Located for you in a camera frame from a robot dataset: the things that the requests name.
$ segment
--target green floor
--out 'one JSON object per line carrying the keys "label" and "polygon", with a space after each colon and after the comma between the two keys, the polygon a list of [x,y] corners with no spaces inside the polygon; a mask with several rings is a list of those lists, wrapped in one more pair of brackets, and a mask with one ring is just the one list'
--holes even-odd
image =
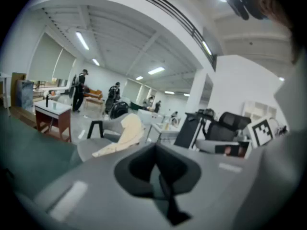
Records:
{"label": "green floor", "polygon": [[75,145],[41,134],[12,116],[8,118],[2,107],[0,162],[14,174],[14,179],[9,178],[12,186],[33,198],[81,160]]}

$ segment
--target white ceiling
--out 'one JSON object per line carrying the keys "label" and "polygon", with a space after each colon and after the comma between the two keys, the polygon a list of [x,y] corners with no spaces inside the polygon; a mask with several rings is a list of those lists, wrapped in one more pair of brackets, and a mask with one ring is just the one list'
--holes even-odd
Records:
{"label": "white ceiling", "polygon": [[[144,23],[140,13],[131,16],[121,11],[87,5],[43,8],[49,20],[72,45],[92,63],[135,79],[159,91],[189,92],[196,67],[171,33],[157,32]],[[84,49],[75,32],[80,31],[90,50]],[[149,75],[157,67],[165,71]],[[212,83],[206,90],[212,89]],[[204,92],[203,100],[210,93]]]}
{"label": "white ceiling", "polygon": [[248,58],[279,77],[292,72],[289,32],[269,20],[240,19],[227,3],[219,0],[191,0],[203,14],[215,21],[227,52]]}

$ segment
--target brown wooden desk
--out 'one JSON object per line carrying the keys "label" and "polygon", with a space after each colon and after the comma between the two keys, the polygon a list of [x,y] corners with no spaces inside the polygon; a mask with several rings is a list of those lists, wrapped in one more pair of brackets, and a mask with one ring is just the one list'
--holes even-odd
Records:
{"label": "brown wooden desk", "polygon": [[[46,100],[36,102],[34,105],[37,130],[43,131],[44,128],[48,127],[44,132],[45,134],[59,140],[71,142],[71,106],[53,100],[48,101],[48,107],[46,107]],[[52,131],[52,126],[57,127],[59,132]],[[63,135],[67,128],[69,136]]]}

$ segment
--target gray floor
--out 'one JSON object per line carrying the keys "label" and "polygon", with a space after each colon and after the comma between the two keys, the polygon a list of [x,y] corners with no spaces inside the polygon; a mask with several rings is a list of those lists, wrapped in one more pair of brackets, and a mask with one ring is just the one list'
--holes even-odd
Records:
{"label": "gray floor", "polygon": [[[71,105],[72,99],[68,97],[68,95],[61,95],[58,102]],[[93,103],[89,103],[88,107],[84,108],[85,101],[83,101],[80,112],[71,114],[71,139],[74,144],[78,144],[80,141],[87,139],[88,131],[92,121],[95,120],[108,120],[108,115],[103,116],[99,106]],[[144,135],[148,135],[149,125],[144,126],[145,133]],[[149,141],[155,142],[158,139],[159,134],[152,129],[149,135]],[[95,126],[92,132],[91,138],[99,138],[99,128]],[[174,143],[174,140],[168,140],[166,142]]]}

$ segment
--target headset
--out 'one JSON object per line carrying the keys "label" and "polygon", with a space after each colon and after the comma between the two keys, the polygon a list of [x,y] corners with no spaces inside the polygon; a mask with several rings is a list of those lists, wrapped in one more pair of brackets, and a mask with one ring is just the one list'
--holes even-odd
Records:
{"label": "headset", "polygon": [[249,20],[249,15],[257,20],[267,19],[257,8],[254,0],[226,0],[237,16]]}

